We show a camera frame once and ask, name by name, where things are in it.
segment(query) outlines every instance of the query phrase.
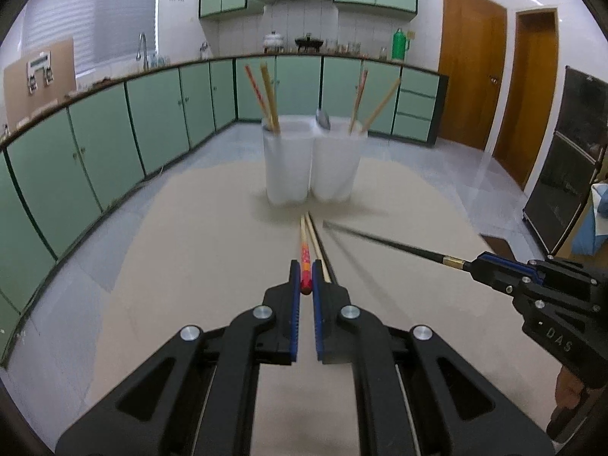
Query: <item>window blinds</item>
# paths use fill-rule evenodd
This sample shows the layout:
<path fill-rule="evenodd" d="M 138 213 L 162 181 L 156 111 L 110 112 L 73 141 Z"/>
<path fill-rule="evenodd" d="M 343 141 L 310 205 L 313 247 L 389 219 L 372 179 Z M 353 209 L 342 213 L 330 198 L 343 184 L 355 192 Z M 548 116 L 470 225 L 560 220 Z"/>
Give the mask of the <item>window blinds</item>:
<path fill-rule="evenodd" d="M 74 38 L 76 73 L 135 58 L 139 33 L 156 47 L 156 0 L 30 0 L 25 9 L 23 47 L 28 52 Z"/>

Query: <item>wooden chopstick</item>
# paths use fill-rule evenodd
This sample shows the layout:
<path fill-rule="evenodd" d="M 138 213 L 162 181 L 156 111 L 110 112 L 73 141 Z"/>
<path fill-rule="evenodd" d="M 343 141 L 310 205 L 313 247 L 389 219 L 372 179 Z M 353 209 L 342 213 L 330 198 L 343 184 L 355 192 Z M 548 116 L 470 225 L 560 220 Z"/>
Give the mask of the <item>wooden chopstick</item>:
<path fill-rule="evenodd" d="M 353 133 L 355 127 L 355 121 L 357 121 L 357 113 L 359 113 L 359 105 L 361 104 L 361 98 L 363 96 L 363 90 L 366 87 L 367 80 L 367 68 L 364 69 L 363 75 L 361 76 L 361 82 L 357 88 L 357 96 L 355 97 L 355 106 L 353 107 L 353 114 L 350 117 L 350 127 L 348 127 L 348 134 Z"/>
<path fill-rule="evenodd" d="M 329 277 L 329 271 L 327 270 L 327 265 L 325 264 L 325 259 L 323 259 L 323 253 L 321 252 L 321 247 L 318 244 L 317 235 L 312 228 L 312 221 L 310 219 L 310 215 L 308 213 L 305 214 L 306 226 L 308 227 L 308 232 L 310 233 L 310 239 L 312 240 L 312 246 L 314 247 L 314 253 L 317 256 L 317 259 L 321 261 L 321 269 L 323 270 L 323 279 L 326 283 L 331 282 L 331 278 Z"/>
<path fill-rule="evenodd" d="M 278 135 L 281 133 L 281 126 L 279 125 L 279 115 L 277 114 L 277 102 L 274 98 L 274 91 L 270 82 L 268 65 L 266 65 L 265 62 L 260 63 L 260 71 L 262 72 L 262 78 L 264 79 L 264 88 L 266 89 L 266 96 L 268 97 L 268 107 L 270 108 L 270 116 L 274 125 L 274 133 L 275 135 Z"/>
<path fill-rule="evenodd" d="M 249 65 L 245 65 L 245 72 L 247 72 L 247 77 L 249 77 L 249 82 L 251 82 L 251 87 L 253 87 L 253 92 L 255 92 L 255 97 L 258 100 L 258 105 L 260 105 L 260 109 L 262 110 L 262 115 L 264 116 L 264 120 L 266 120 L 266 124 L 268 125 L 269 129 L 272 132 L 274 132 L 274 126 L 272 125 L 272 121 L 270 119 L 270 116 L 268 115 L 268 109 L 266 108 L 266 103 L 264 101 L 262 93 L 260 92 L 258 84 L 256 83 L 255 78 L 253 77 L 253 74 L 251 73 L 251 67 Z"/>
<path fill-rule="evenodd" d="M 384 99 L 380 102 L 378 107 L 374 110 L 374 112 L 366 120 L 365 124 L 363 125 L 363 128 L 361 129 L 361 133 L 365 133 L 365 132 L 367 132 L 367 130 L 370 129 L 370 127 L 372 126 L 372 123 L 374 123 L 374 120 L 376 120 L 376 117 L 380 114 L 382 109 L 384 109 L 384 107 L 388 103 L 388 100 L 393 95 L 393 93 L 397 90 L 397 87 L 399 87 L 400 83 L 401 83 L 401 77 L 397 77 L 397 80 L 394 82 L 393 86 L 388 91 L 388 94 L 384 97 Z"/>

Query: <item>chopstick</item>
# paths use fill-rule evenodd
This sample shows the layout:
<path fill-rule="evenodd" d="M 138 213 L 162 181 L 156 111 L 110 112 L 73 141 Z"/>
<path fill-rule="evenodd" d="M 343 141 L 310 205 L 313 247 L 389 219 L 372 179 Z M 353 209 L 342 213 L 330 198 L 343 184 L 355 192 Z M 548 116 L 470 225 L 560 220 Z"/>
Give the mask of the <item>chopstick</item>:
<path fill-rule="evenodd" d="M 302 289 L 303 295 L 309 295 L 312 291 L 312 274 L 310 268 L 310 250 L 308 248 L 308 241 L 306 240 L 306 222 L 305 217 L 300 217 L 300 239 L 302 241 L 302 248 L 300 252 L 302 260 L 302 282 L 300 283 L 300 289 Z"/>
<path fill-rule="evenodd" d="M 260 71 L 262 72 L 262 78 L 264 79 L 264 88 L 266 89 L 266 96 L 268 97 L 268 107 L 270 108 L 270 116 L 274 125 L 274 133 L 278 135 L 281 133 L 281 126 L 279 125 L 279 115 L 277 113 L 277 102 L 274 98 L 274 91 L 270 82 L 270 74 L 268 73 L 268 65 L 265 62 L 260 63 Z"/>
<path fill-rule="evenodd" d="M 361 82 L 357 88 L 357 96 L 355 97 L 355 106 L 353 107 L 353 114 L 350 117 L 350 127 L 348 127 L 348 134 L 353 133 L 355 127 L 355 121 L 357 121 L 357 113 L 359 113 L 359 105 L 361 104 L 361 97 L 363 96 L 363 90 L 366 87 L 367 80 L 367 68 L 364 69 L 363 75 L 361 76 Z"/>
<path fill-rule="evenodd" d="M 331 280 L 331 276 L 329 274 L 329 270 L 327 269 L 327 264 L 325 262 L 325 257 L 323 257 L 323 250 L 321 250 L 321 246 L 318 243 L 317 239 L 317 231 L 315 231 L 314 223 L 312 223 L 312 217 L 310 213 L 306 213 L 306 226 L 308 226 L 308 232 L 310 233 L 310 239 L 312 240 L 312 246 L 314 247 L 314 253 L 317 255 L 317 259 L 321 261 L 321 269 L 323 270 L 323 279 L 326 283 L 333 283 Z"/>
<path fill-rule="evenodd" d="M 258 100 L 258 105 L 260 105 L 260 109 L 262 110 L 262 115 L 264 115 L 264 120 L 266 120 L 266 124 L 268 125 L 269 129 L 274 132 L 274 125 L 272 124 L 270 116 L 268 115 L 266 103 L 264 102 L 264 98 L 262 97 L 262 93 L 258 88 L 258 84 L 256 83 L 255 78 L 253 78 L 253 74 L 251 73 L 251 67 L 249 65 L 245 65 L 245 72 L 247 72 L 247 77 L 249 77 L 249 82 L 251 82 L 251 87 L 253 87 L 253 92 L 255 92 L 255 97 Z"/>
<path fill-rule="evenodd" d="M 374 122 L 374 120 L 376 120 L 376 117 L 380 114 L 382 109 L 384 109 L 384 107 L 388 103 L 388 100 L 393 95 L 393 93 L 397 90 L 397 87 L 399 87 L 400 83 L 401 83 L 401 77 L 397 77 L 397 80 L 394 82 L 393 86 L 388 91 L 388 94 L 384 97 L 384 99 L 380 102 L 378 107 L 374 110 L 374 112 L 366 120 L 363 128 L 361 129 L 361 133 L 365 133 L 365 132 L 367 132 L 367 130 L 370 129 L 370 127 L 372 126 L 372 123 Z"/>

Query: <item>faucet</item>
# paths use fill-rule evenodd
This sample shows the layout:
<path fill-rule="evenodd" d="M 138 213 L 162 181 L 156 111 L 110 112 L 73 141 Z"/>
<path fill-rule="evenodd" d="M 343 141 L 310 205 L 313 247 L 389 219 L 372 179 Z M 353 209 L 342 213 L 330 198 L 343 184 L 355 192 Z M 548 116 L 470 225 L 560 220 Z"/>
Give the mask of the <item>faucet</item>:
<path fill-rule="evenodd" d="M 146 43 L 146 35 L 144 33 L 139 33 L 139 46 L 138 46 L 138 55 L 135 57 L 135 60 L 139 61 L 142 59 L 142 40 L 144 41 L 144 70 L 148 69 L 148 45 Z"/>

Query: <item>door frame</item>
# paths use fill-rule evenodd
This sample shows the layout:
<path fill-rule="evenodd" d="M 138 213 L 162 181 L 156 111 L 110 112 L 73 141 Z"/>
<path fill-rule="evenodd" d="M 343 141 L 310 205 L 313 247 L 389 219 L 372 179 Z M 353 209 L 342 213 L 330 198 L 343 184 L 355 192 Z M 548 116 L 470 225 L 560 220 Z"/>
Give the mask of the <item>door frame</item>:
<path fill-rule="evenodd" d="M 553 106 L 554 106 L 553 103 L 555 101 L 555 91 L 557 90 L 557 79 L 558 79 L 558 75 L 559 75 L 559 15 L 558 15 L 557 6 L 534 7 L 534 8 L 530 8 L 530 9 L 526 9 L 526 10 L 525 9 L 519 10 L 519 11 L 515 12 L 515 43 L 513 45 L 513 64 L 511 66 L 511 70 L 510 70 L 509 84 L 505 88 L 505 94 L 507 94 L 507 100 L 505 102 L 505 108 L 502 111 L 502 118 L 500 120 L 500 127 L 499 127 L 498 134 L 496 135 L 496 141 L 494 142 L 494 145 L 491 147 L 492 158 L 494 158 L 498 161 L 498 159 L 496 157 L 496 150 L 499 146 L 500 140 L 504 137 L 505 132 L 506 132 L 506 130 L 503 129 L 503 127 L 505 127 L 507 111 L 509 111 L 509 108 L 513 105 L 513 95 L 512 95 L 513 71 L 515 69 L 515 59 L 518 55 L 518 46 L 521 46 L 521 43 L 518 42 L 519 31 L 521 29 L 521 17 L 527 16 L 527 15 L 533 15 L 533 14 L 547 14 L 547 13 L 552 13 L 554 16 L 555 37 L 557 39 L 557 64 L 556 64 L 555 82 L 553 85 L 553 98 L 551 100 L 551 106 L 549 108 L 549 117 L 547 119 L 547 124 L 545 126 L 545 132 L 543 133 L 542 141 L 540 142 L 538 152 L 536 153 L 536 160 L 534 161 L 530 172 L 528 173 L 528 175 L 526 176 L 526 179 L 524 180 L 523 184 L 521 185 L 521 189 L 523 192 L 525 192 L 525 189 L 528 185 L 528 181 L 530 180 L 530 175 L 534 172 L 534 167 L 536 166 L 536 163 L 538 162 L 538 157 L 542 150 L 542 146 L 545 142 L 547 128 L 549 126 L 549 121 L 551 119 L 551 112 L 553 111 Z"/>

